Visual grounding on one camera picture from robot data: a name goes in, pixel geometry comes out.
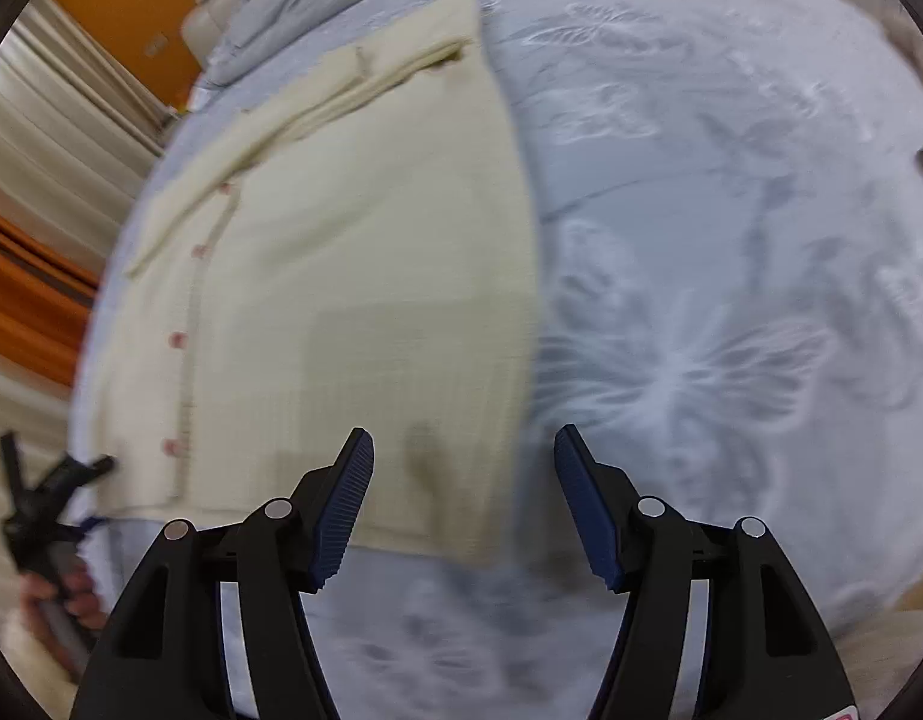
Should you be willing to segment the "person's left hand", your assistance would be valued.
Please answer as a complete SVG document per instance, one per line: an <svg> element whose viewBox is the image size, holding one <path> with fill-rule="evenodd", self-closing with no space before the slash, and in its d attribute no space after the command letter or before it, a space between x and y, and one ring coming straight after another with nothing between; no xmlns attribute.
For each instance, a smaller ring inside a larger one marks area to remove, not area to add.
<svg viewBox="0 0 923 720"><path fill-rule="evenodd" d="M63 575L63 590L45 577L31 572L20 576L19 606L24 628L37 639L50 637L50 626L43 608L58 603L81 626L89 631L102 631L109 615L95 593L95 582L86 562L78 559L74 567Z"/></svg>

